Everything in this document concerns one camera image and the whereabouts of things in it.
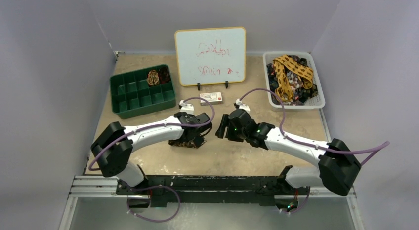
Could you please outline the brown floral tie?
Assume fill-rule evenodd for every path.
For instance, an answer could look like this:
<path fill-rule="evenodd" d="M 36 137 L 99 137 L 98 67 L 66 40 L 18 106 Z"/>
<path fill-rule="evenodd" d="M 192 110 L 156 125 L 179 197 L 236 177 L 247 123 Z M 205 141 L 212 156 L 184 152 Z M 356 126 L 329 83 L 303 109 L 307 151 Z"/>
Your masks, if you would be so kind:
<path fill-rule="evenodd" d="M 191 141 L 180 141 L 180 140 L 169 140 L 168 144 L 175 147 L 183 147 L 183 148 L 199 148 L 206 142 L 204 137 L 195 137 Z"/>

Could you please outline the small white cardboard box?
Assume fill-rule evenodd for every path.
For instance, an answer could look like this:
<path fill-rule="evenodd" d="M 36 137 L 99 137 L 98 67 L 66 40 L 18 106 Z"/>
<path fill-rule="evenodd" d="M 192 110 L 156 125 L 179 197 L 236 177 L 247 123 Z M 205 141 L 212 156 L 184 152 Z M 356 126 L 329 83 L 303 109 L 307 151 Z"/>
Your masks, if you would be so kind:
<path fill-rule="evenodd" d="M 200 97 L 207 100 L 212 105 L 223 104 L 221 92 L 200 93 Z"/>

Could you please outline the white plastic basket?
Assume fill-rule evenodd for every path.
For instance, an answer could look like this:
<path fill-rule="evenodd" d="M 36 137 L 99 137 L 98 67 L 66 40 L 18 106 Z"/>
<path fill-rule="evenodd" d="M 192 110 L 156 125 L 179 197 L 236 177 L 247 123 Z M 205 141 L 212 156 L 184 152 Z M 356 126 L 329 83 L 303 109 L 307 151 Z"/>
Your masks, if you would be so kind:
<path fill-rule="evenodd" d="M 323 108 L 326 100 L 322 91 L 317 68 L 311 54 L 295 51 L 269 51 L 264 53 L 268 102 L 274 109 L 281 104 L 285 109 L 311 110 Z"/>

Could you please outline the green compartment tray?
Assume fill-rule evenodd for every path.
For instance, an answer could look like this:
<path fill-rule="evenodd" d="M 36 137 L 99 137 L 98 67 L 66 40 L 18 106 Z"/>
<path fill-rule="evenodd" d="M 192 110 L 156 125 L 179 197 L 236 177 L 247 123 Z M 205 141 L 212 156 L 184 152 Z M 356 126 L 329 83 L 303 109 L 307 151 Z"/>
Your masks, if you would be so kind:
<path fill-rule="evenodd" d="M 168 67 L 160 64 L 113 75 L 109 79 L 112 112 L 121 119 L 159 112 L 176 105 L 174 85 L 171 82 L 149 86 L 147 74 L 150 70 Z"/>

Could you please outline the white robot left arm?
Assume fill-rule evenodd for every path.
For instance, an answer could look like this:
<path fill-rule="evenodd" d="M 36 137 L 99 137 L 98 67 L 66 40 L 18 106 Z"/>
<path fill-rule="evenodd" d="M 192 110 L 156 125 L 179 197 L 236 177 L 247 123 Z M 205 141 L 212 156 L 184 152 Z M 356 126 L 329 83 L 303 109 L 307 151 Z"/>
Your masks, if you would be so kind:
<path fill-rule="evenodd" d="M 103 177 L 118 177 L 135 195 L 141 195 L 147 190 L 147 178 L 142 168 L 130 161 L 131 154 L 163 141 L 194 142 L 211 128 L 213 118 L 206 113 L 180 111 L 137 126 L 112 122 L 90 146 L 94 158 L 87 168 L 100 171 Z"/>

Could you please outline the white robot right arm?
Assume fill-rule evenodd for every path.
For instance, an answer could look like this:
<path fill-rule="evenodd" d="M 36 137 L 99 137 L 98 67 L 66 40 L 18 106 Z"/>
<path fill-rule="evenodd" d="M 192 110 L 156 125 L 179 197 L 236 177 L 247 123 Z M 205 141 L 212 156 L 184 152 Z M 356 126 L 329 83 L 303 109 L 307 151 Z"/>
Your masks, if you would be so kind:
<path fill-rule="evenodd" d="M 283 170 L 277 187 L 284 194 L 300 187 L 323 185 L 334 194 L 346 196 L 362 167 L 339 139 L 324 142 L 282 132 L 273 124 L 257 123 L 244 109 L 224 114 L 215 134 L 221 139 L 247 142 L 255 148 L 283 152 L 312 164 Z"/>

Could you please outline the rolled dark red tie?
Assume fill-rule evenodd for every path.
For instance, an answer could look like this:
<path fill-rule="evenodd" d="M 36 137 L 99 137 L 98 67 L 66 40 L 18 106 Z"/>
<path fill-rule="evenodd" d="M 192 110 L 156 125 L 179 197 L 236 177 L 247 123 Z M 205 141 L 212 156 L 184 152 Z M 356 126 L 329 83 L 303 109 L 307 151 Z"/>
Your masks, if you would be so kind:
<path fill-rule="evenodd" d="M 171 82 L 170 72 L 168 67 L 161 67 L 158 70 L 160 84 L 166 84 Z"/>

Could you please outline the rolled yellow patterned tie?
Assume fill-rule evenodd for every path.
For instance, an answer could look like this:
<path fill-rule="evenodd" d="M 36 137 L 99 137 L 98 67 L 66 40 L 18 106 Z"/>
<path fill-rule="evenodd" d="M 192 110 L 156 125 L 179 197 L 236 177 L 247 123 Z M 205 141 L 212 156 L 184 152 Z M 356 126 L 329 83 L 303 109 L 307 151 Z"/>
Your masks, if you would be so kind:
<path fill-rule="evenodd" d="M 156 86 L 160 84 L 159 73 L 157 70 L 150 70 L 147 74 L 147 83 L 149 86 Z"/>

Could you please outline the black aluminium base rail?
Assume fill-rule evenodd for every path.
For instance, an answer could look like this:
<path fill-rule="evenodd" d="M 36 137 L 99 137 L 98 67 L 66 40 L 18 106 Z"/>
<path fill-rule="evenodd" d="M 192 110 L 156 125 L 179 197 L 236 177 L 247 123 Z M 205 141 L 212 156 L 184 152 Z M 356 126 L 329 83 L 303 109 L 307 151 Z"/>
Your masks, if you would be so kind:
<path fill-rule="evenodd" d="M 276 206 L 280 210 L 301 207 L 306 196 L 338 197 L 315 182 L 294 188 L 279 176 L 182 176 L 150 175 L 139 187 L 129 187 L 116 177 L 76 176 L 71 197 L 120 197 L 142 199 L 151 207 L 168 203 L 237 203 Z"/>

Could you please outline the whiteboard with yellow frame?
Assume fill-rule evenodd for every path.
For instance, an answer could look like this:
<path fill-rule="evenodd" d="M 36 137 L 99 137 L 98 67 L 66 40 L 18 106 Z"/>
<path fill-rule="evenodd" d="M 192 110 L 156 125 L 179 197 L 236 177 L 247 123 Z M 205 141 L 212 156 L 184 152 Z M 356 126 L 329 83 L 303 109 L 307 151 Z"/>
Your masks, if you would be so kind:
<path fill-rule="evenodd" d="M 178 79 L 182 86 L 241 83 L 246 79 L 244 27 L 178 30 L 174 33 Z"/>

